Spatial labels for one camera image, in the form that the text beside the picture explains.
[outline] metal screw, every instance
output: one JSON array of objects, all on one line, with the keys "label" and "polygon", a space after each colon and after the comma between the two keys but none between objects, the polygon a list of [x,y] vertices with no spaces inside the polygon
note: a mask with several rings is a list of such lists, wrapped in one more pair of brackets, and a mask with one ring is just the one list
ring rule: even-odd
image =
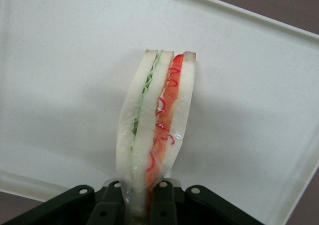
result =
[{"label": "metal screw", "polygon": [[79,194],[86,194],[87,192],[88,192],[87,189],[81,189],[81,190],[79,191]]},{"label": "metal screw", "polygon": [[192,188],[190,190],[193,194],[199,194],[200,193],[200,190],[198,188]]},{"label": "metal screw", "polygon": [[161,188],[165,188],[165,187],[167,187],[167,182],[160,182],[160,183],[159,183],[159,186],[160,186]]}]

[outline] plastic wrap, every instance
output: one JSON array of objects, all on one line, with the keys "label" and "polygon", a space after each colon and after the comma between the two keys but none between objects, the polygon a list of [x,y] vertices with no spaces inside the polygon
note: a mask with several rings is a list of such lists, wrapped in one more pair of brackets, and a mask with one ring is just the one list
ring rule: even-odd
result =
[{"label": "plastic wrap", "polygon": [[117,172],[128,211],[145,217],[152,189],[180,150],[194,81],[195,53],[147,50],[122,107]]}]

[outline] white plastic tray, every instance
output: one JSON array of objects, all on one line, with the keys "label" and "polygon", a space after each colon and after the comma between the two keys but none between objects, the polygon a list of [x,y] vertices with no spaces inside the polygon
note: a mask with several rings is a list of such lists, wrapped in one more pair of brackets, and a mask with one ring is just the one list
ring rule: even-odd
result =
[{"label": "white plastic tray", "polygon": [[172,176],[284,224],[319,162],[319,36],[217,0],[0,0],[0,190],[115,178],[146,49],[197,53]]}]

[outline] screw hole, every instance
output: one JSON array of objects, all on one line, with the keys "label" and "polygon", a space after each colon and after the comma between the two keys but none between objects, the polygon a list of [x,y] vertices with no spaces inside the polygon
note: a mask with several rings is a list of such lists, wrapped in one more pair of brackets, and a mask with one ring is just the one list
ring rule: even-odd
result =
[{"label": "screw hole", "polygon": [[200,193],[200,190],[198,188],[192,188],[190,190],[193,194],[199,194]]},{"label": "screw hole", "polygon": [[87,189],[81,189],[81,190],[79,191],[79,194],[86,194],[87,192],[88,192]]},{"label": "screw hole", "polygon": [[100,217],[105,217],[108,213],[106,211],[101,211],[100,212]]},{"label": "screw hole", "polygon": [[159,186],[160,186],[161,188],[166,188],[166,187],[167,187],[167,182],[160,182],[160,183],[159,183]]},{"label": "screw hole", "polygon": [[159,215],[160,215],[161,217],[166,217],[166,216],[167,216],[167,213],[166,213],[166,211],[161,211]]}]

